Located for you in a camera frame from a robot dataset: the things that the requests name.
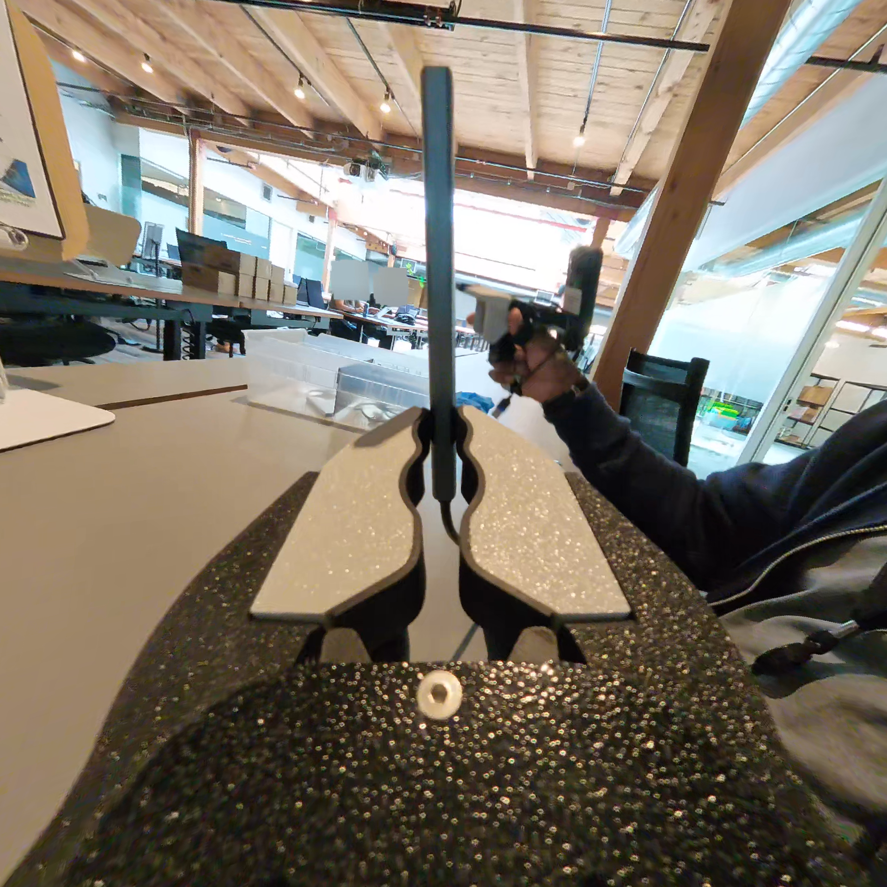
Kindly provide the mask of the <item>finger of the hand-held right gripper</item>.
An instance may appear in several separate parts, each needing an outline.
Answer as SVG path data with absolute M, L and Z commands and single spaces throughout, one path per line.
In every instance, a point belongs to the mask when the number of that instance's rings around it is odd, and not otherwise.
M 458 282 L 454 289 L 456 318 L 487 344 L 508 333 L 512 295 L 485 284 Z

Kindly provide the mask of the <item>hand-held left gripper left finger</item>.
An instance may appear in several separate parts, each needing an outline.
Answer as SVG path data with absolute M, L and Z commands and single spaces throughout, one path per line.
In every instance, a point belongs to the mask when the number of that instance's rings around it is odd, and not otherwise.
M 408 655 L 425 602 L 425 411 L 410 407 L 322 468 L 250 606 L 257 620 L 348 629 Z

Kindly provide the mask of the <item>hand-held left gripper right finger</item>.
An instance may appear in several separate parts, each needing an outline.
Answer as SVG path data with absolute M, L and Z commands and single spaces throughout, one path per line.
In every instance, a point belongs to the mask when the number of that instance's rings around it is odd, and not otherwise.
M 560 659 L 587 662 L 574 629 L 632 619 L 568 476 L 536 444 L 474 407 L 458 411 L 460 603 L 503 659 L 548 629 Z

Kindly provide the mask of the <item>grey usb hub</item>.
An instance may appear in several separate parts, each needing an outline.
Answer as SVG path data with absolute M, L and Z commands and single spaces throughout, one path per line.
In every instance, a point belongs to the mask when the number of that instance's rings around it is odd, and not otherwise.
M 448 67 L 422 70 L 423 174 L 432 493 L 450 504 L 456 493 L 453 83 Z

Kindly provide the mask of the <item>clear plastic bin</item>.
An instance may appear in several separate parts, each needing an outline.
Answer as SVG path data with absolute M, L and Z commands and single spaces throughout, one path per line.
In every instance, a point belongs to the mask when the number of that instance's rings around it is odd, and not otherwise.
M 359 432 L 429 407 L 423 352 L 396 352 L 305 329 L 245 332 L 251 405 Z

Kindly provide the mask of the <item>person's right forearm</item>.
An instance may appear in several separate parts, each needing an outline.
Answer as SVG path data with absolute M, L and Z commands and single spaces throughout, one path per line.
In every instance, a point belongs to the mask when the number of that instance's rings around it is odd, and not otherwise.
M 775 513 L 748 469 L 698 479 L 643 443 L 594 385 L 573 404 L 562 395 L 543 409 L 586 481 L 701 591 L 766 541 Z

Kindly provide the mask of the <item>person's right hand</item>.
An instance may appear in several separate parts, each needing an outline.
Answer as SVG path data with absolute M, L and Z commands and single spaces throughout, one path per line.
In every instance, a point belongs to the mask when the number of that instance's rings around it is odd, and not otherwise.
M 558 340 L 544 329 L 529 327 L 522 310 L 511 308 L 508 333 L 491 347 L 490 378 L 502 388 L 540 405 L 564 395 L 571 381 L 583 375 Z

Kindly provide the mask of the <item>black wooden chair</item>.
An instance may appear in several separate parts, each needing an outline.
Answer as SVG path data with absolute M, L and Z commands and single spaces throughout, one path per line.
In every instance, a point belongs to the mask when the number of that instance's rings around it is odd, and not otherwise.
M 635 349 L 626 361 L 619 413 L 644 443 L 682 467 L 709 365 L 704 358 L 682 362 Z

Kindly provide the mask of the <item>metal shelving rack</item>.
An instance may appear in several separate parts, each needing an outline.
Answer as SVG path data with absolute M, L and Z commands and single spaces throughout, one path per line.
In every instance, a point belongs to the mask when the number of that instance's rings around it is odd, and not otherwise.
M 811 450 L 851 418 L 885 400 L 886 388 L 813 372 L 786 406 L 774 443 Z

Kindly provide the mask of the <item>person's torso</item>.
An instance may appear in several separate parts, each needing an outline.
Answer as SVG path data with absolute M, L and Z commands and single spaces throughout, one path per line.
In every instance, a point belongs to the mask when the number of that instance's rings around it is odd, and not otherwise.
M 850 473 L 804 545 L 739 596 L 722 625 L 750 666 L 777 733 L 841 830 L 885 837 L 885 402 L 831 444 Z

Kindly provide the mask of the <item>black computer screen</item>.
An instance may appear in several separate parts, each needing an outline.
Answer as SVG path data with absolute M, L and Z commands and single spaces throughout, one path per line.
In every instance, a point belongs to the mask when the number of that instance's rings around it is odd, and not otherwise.
M 176 246 L 182 265 L 207 268 L 216 267 L 219 260 L 225 259 L 228 251 L 223 240 L 206 238 L 179 228 L 176 229 Z

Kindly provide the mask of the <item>white document stand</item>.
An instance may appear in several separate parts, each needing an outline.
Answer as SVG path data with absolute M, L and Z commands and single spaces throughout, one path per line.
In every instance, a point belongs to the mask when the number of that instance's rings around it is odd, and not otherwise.
M 1 364 L 1 450 L 70 437 L 115 422 L 115 414 L 33 389 L 16 389 Z

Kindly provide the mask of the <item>brown office desk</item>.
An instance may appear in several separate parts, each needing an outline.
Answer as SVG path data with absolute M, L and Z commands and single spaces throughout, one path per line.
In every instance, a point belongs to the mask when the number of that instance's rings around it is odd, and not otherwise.
M 325 331 L 339 312 L 210 293 L 177 280 L 129 272 L 98 273 L 77 262 L 2 261 L 3 315 L 147 319 L 162 328 L 164 360 L 206 356 L 207 326 L 216 314 L 250 326 Z

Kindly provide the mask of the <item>black office chair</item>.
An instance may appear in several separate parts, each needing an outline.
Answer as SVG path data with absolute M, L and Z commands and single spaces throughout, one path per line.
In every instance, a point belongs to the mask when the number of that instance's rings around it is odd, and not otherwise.
M 9 365 L 90 363 L 115 348 L 115 336 L 91 321 L 44 319 L 1 325 L 1 357 Z

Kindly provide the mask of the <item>rounded beige board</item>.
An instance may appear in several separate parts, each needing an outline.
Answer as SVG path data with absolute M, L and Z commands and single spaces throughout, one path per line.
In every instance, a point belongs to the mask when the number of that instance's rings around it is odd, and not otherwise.
M 128 265 L 142 232 L 139 219 L 91 204 L 83 205 L 89 237 L 80 260 L 101 261 L 109 267 Z

